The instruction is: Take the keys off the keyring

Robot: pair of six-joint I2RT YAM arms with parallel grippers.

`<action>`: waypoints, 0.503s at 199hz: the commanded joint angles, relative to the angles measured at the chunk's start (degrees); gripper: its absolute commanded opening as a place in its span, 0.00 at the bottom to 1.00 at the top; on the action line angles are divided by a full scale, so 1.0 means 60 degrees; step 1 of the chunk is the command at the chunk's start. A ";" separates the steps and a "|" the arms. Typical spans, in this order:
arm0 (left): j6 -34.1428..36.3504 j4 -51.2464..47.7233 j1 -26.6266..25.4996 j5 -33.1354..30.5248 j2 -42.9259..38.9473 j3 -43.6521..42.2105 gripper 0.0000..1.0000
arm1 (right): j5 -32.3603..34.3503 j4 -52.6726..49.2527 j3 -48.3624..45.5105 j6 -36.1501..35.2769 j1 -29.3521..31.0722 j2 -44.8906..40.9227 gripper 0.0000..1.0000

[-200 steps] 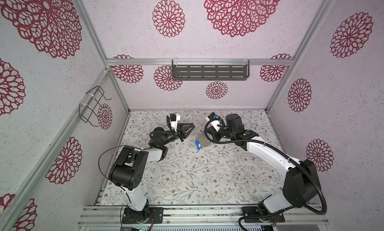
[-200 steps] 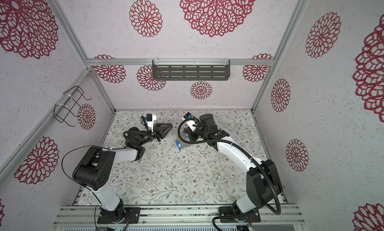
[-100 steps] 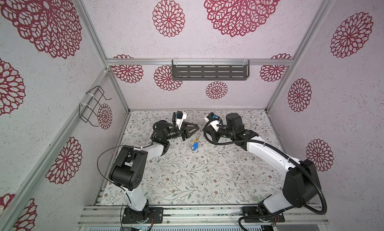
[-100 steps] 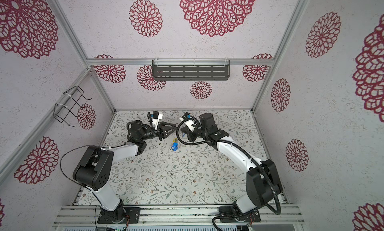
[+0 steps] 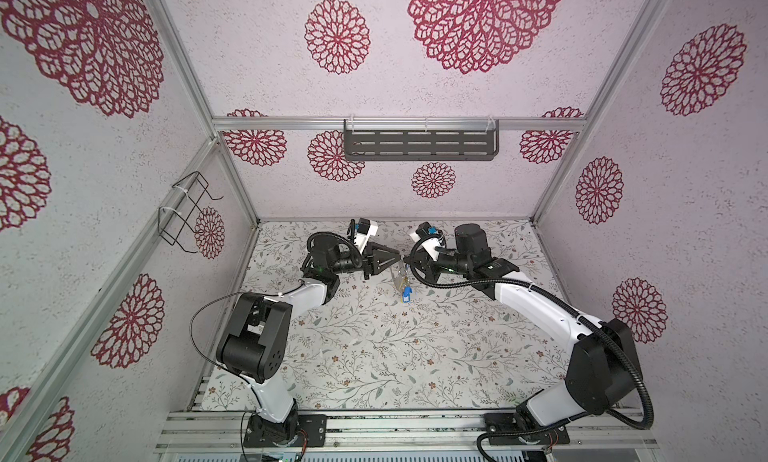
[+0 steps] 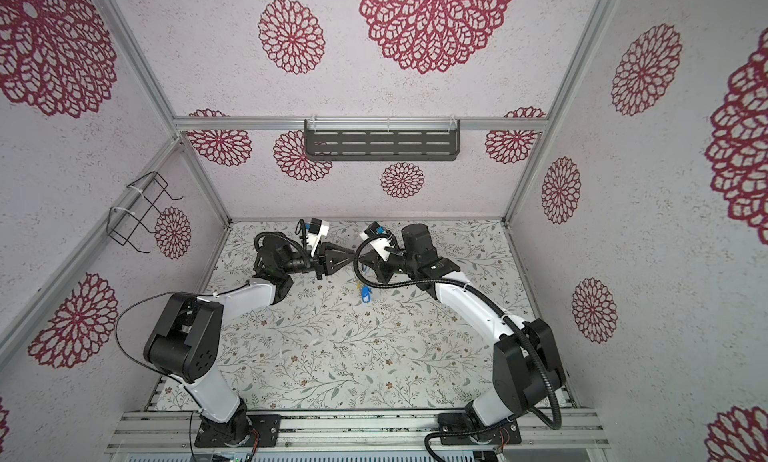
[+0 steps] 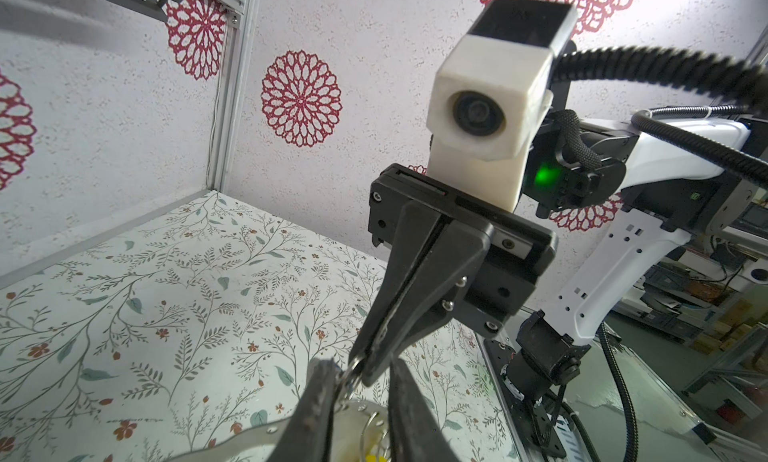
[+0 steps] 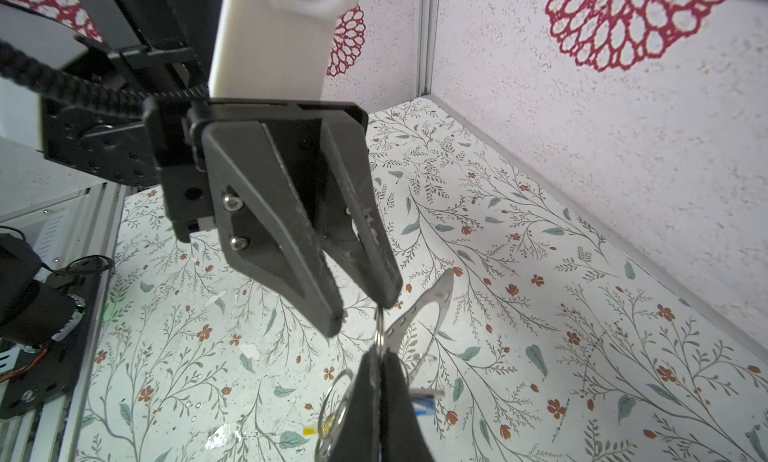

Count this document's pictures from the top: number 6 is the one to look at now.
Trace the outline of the keyring bunch with blue tags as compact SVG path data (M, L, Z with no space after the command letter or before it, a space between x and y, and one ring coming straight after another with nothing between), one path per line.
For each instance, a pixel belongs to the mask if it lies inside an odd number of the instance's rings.
M361 301L364 304L370 303L373 299L372 289L368 285L363 284L362 282L357 283L357 288L359 290Z

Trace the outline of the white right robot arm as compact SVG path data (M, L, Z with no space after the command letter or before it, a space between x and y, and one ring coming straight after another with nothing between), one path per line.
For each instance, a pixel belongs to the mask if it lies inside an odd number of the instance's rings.
M353 259L356 277L377 289L396 289L393 276L403 274L403 287L415 286L468 323L492 350L492 387L471 401L462 414L438 418L438 439L485 444L506 442L523 415L537 417L558 430L563 415L557 390L565 373L550 326L505 311L472 284L458 264L439 255L429 228L414 223L399 235L378 223L360 235Z

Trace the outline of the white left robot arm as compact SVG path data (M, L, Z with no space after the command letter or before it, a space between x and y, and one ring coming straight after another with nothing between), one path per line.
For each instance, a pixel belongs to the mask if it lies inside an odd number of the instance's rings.
M177 381L201 409L200 427L191 448L258 444L259 429L245 400L225 380L216 359L222 329L240 318L282 301L294 273L332 275L352 261L354 251L323 242L299 226L295 241L282 232L254 237L254 275L236 289L216 294L175 292L168 299L143 349L143 358L162 375Z

